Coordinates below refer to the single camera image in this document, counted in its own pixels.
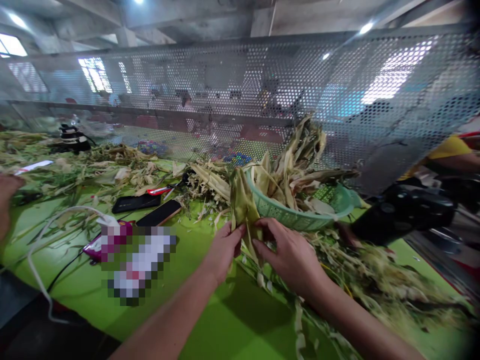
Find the hand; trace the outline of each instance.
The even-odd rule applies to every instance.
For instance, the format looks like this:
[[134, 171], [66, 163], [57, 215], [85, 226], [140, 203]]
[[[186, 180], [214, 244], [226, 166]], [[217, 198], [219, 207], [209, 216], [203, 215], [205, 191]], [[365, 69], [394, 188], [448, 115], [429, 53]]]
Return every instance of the hand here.
[[7, 199], [10, 199], [24, 185], [25, 180], [21, 177], [0, 174], [0, 189], [3, 197]]
[[242, 224], [233, 232], [231, 229], [232, 222], [229, 221], [218, 230], [201, 264], [204, 270], [214, 276], [217, 285], [225, 281], [234, 257], [240, 255], [241, 241], [246, 227]]
[[256, 239], [253, 245], [297, 295], [308, 299], [314, 287], [331, 283], [315, 250], [298, 232], [286, 228], [274, 218], [262, 218], [255, 225], [263, 228], [265, 239], [276, 241], [276, 252]]

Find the sleeve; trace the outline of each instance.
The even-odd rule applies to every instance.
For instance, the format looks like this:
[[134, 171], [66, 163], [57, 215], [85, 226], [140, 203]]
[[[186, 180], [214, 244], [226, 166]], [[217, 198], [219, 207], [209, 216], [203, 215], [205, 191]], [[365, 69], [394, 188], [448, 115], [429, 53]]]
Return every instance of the sleeve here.
[[435, 150], [433, 150], [428, 155], [428, 158], [433, 160], [471, 153], [472, 149], [470, 149], [468, 145], [458, 136], [453, 135], [444, 142], [442, 142], [440, 146], [438, 146]]

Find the red tool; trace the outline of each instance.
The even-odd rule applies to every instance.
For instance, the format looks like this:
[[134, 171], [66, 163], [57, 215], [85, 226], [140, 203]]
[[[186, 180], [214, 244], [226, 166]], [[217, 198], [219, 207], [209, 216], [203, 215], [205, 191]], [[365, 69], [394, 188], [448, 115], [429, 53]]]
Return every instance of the red tool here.
[[168, 186], [161, 187], [161, 188], [158, 188], [158, 189], [147, 190], [146, 192], [149, 193], [152, 196], [158, 196], [158, 195], [168, 193], [169, 191], [172, 191], [173, 189], [175, 189], [175, 186], [168, 185]]

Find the floor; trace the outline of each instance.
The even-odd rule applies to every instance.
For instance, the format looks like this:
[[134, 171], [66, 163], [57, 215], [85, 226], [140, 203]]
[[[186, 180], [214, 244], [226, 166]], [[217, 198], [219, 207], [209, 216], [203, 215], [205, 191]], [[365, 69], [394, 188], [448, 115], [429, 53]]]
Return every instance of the floor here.
[[[14, 295], [10, 300], [17, 302], [19, 298]], [[1, 359], [104, 360], [120, 345], [119, 341], [59, 304], [54, 307], [55, 313], [75, 325], [51, 322], [47, 318], [47, 309], [47, 301], [38, 294], [0, 328]]]

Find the window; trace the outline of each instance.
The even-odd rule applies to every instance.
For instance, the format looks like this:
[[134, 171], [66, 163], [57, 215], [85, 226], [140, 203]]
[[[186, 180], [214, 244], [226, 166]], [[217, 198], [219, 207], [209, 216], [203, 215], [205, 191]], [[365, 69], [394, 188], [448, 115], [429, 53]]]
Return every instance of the window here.
[[[2, 58], [10, 58], [9, 55], [27, 56], [27, 52], [17, 37], [2, 33], [0, 33], [0, 53]], [[8, 67], [25, 92], [49, 92], [37, 69], [35, 69], [31, 62], [10, 62]]]
[[15, 36], [5, 35], [0, 33], [0, 56], [2, 58], [9, 58], [10, 55], [27, 56], [27, 52], [20, 43], [20, 40]]
[[8, 64], [12, 74], [27, 93], [48, 93], [49, 90], [31, 62]]
[[391, 56], [383, 64], [380, 74], [370, 85], [361, 102], [373, 104], [377, 99], [392, 99], [435, 43], [436, 39], [431, 38]]
[[132, 88], [130, 87], [129, 77], [127, 76], [127, 69], [125, 68], [125, 64], [123, 62], [119, 62], [118, 66], [120, 66], [121, 76], [123, 77], [123, 82], [125, 83], [126, 92], [131, 94]]
[[112, 93], [109, 78], [105, 72], [104, 62], [99, 57], [88, 57], [78, 59], [83, 74], [85, 75], [91, 91], [97, 93], [99, 91], [106, 91]]

